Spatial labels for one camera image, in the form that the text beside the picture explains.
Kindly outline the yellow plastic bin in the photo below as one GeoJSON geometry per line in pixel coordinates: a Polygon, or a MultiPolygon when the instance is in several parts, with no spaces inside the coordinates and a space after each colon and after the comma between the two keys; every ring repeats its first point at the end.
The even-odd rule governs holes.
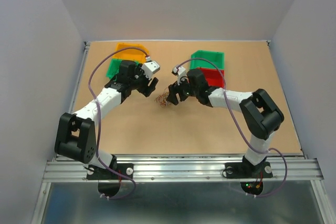
{"type": "Polygon", "coordinates": [[[119,42],[116,45],[116,51],[123,49],[123,48],[139,48],[141,50],[137,49],[127,49],[123,50],[114,56],[112,56],[114,59],[120,59],[120,60],[132,60],[136,61],[138,63],[145,63],[146,62],[146,55],[149,54],[149,51],[141,44],[130,44],[125,42],[119,42]]]}

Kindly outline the red plastic bin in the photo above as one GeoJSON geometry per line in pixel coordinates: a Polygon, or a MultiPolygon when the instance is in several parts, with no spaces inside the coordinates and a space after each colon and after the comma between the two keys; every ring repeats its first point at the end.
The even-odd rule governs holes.
{"type": "Polygon", "coordinates": [[[205,76],[208,84],[210,86],[217,86],[223,88],[225,85],[225,81],[222,76],[224,76],[225,71],[221,69],[218,71],[217,69],[210,68],[199,68],[205,76]]]}

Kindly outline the green plastic bin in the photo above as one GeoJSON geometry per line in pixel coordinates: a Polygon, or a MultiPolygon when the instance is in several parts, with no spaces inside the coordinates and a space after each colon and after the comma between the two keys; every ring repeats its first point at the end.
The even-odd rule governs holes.
{"type": "Polygon", "coordinates": [[[109,78],[109,80],[111,80],[117,73],[119,73],[119,67],[121,65],[121,62],[123,61],[125,60],[114,58],[111,60],[108,71],[106,73],[106,77],[109,78]]]}
{"type": "Polygon", "coordinates": [[[191,55],[190,69],[207,68],[225,69],[225,54],[219,51],[198,50],[191,55]]]}

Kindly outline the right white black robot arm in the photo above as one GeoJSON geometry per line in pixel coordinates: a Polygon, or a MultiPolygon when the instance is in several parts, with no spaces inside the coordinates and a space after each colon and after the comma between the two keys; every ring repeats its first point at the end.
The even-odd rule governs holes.
{"type": "Polygon", "coordinates": [[[243,157],[241,170],[248,177],[258,174],[271,139],[285,119],[270,95],[264,89],[238,92],[211,86],[199,69],[187,71],[184,67],[175,67],[172,73],[177,76],[177,81],[169,85],[167,101],[171,104],[178,105],[189,97],[195,97],[202,105],[242,113],[251,138],[245,141],[248,150],[243,157]]]}

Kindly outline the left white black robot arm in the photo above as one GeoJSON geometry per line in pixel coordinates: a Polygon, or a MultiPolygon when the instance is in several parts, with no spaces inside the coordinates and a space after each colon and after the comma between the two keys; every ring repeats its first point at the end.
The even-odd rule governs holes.
{"type": "Polygon", "coordinates": [[[99,150],[96,130],[101,129],[102,119],[112,109],[121,105],[133,90],[145,97],[150,96],[158,83],[154,74],[159,70],[160,65],[156,61],[121,61],[117,74],[92,101],[75,113],[64,113],[60,117],[55,153],[96,166],[104,178],[113,178],[117,172],[117,158],[99,150]]]}

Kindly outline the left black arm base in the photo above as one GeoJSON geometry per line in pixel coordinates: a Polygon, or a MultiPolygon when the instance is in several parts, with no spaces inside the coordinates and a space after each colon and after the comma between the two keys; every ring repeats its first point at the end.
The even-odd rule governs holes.
{"type": "MultiPolygon", "coordinates": [[[[122,177],[120,178],[118,175],[110,172],[105,168],[88,165],[87,167],[85,167],[85,170],[87,172],[87,180],[123,180],[122,177]]],[[[122,174],[123,176],[133,178],[134,164],[118,163],[116,172],[122,174]]]]}

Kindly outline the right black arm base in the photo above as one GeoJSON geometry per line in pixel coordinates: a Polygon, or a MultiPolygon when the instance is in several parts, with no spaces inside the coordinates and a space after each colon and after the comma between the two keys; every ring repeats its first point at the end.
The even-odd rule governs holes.
{"type": "Polygon", "coordinates": [[[273,178],[269,162],[263,162],[257,166],[243,162],[225,163],[222,176],[228,179],[254,179],[273,178]]]}

